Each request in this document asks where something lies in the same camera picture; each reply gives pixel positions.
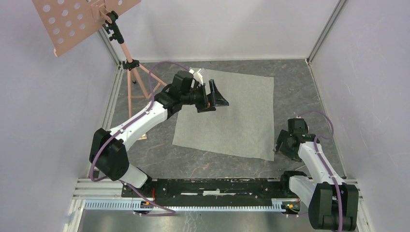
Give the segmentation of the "grey cloth napkin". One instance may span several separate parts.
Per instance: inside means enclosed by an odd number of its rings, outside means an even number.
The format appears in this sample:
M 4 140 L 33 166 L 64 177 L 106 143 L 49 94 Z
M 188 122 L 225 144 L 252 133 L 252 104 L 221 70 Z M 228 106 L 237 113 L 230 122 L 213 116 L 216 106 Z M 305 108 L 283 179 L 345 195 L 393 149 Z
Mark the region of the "grey cloth napkin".
M 273 161 L 274 78 L 206 70 L 229 106 L 178 112 L 173 144 L 214 153 Z

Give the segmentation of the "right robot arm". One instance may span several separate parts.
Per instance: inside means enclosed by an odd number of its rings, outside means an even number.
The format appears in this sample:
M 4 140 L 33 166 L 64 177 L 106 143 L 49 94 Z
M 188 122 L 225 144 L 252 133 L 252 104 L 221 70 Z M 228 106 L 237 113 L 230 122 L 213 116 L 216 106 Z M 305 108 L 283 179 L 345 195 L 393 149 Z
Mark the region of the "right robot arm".
M 302 161 L 308 168 L 311 177 L 300 171 L 285 171 L 279 191 L 285 197 L 297 195 L 307 207 L 312 228 L 335 232 L 356 230 L 359 190 L 337 174 L 322 150 L 319 137 L 309 133 L 303 118 L 288 119 L 287 130 L 281 130 L 277 138 L 276 150 Z

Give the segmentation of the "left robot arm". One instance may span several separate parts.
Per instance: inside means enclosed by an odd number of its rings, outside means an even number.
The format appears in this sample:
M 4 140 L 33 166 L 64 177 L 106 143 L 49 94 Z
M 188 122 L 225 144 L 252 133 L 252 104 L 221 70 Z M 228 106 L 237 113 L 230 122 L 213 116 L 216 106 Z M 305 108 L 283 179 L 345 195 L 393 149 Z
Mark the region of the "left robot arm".
M 213 79 L 206 84 L 200 72 L 178 71 L 172 83 L 137 114 L 110 130 L 100 128 L 94 133 L 89 156 L 92 167 L 112 181 L 120 180 L 132 185 L 140 197 L 148 196 L 152 191 L 149 176 L 130 164 L 127 152 L 141 136 L 168 120 L 184 105 L 194 105 L 198 113 L 203 113 L 229 106 L 229 102 Z

